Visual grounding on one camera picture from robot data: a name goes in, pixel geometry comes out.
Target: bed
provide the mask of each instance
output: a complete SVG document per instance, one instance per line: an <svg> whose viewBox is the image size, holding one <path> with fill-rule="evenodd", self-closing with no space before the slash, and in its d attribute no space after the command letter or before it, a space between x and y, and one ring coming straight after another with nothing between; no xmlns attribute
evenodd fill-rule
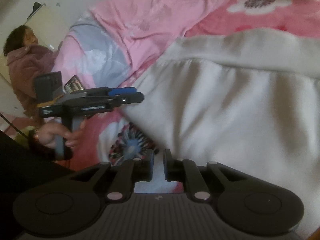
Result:
<svg viewBox="0 0 320 240"><path fill-rule="evenodd" d="M320 224L320 3L315 0L107 0L71 27L53 71L85 87L135 86L138 106L98 114L70 168L170 148L288 188ZM165 183L161 150L152 186Z"/></svg>

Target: wall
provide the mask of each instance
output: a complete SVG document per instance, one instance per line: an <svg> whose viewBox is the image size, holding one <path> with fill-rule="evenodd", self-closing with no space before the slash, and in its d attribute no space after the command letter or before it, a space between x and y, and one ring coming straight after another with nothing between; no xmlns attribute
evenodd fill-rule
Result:
<svg viewBox="0 0 320 240"><path fill-rule="evenodd" d="M9 33L26 22L33 10L33 3L45 3L51 10L60 15L70 26L90 6L100 0L0 0L0 51ZM0 77L0 111L11 113L17 106L17 99L10 85Z"/></svg>

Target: child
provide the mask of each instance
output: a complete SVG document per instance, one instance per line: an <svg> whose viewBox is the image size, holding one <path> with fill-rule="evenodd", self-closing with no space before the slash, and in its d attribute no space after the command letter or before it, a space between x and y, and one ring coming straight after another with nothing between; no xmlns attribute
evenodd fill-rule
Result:
<svg viewBox="0 0 320 240"><path fill-rule="evenodd" d="M58 53L40 46L33 31L25 25L10 33L3 53L8 56L7 65L13 91L25 114L39 120L33 79L51 72Z"/></svg>

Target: pink bedding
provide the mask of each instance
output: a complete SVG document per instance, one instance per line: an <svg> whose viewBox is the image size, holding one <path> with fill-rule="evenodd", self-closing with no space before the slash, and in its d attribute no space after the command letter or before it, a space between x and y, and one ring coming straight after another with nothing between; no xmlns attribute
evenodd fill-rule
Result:
<svg viewBox="0 0 320 240"><path fill-rule="evenodd" d="M185 36L228 35L260 27L318 38L320 37L320 2L314 0L230 0L187 31ZM129 41L118 40L117 42L119 46L124 46ZM137 50L139 50L138 45L133 50L129 49L127 56L129 57ZM133 84L162 51L157 50L152 57L140 55L139 58L134 59L130 56L136 71L121 86ZM118 134L128 123L129 121L122 116L120 109L91 118L86 129L86 139L83 145L75 151L74 158L71 160L71 169L79 170L97 162L109 160L110 149L116 142Z"/></svg>

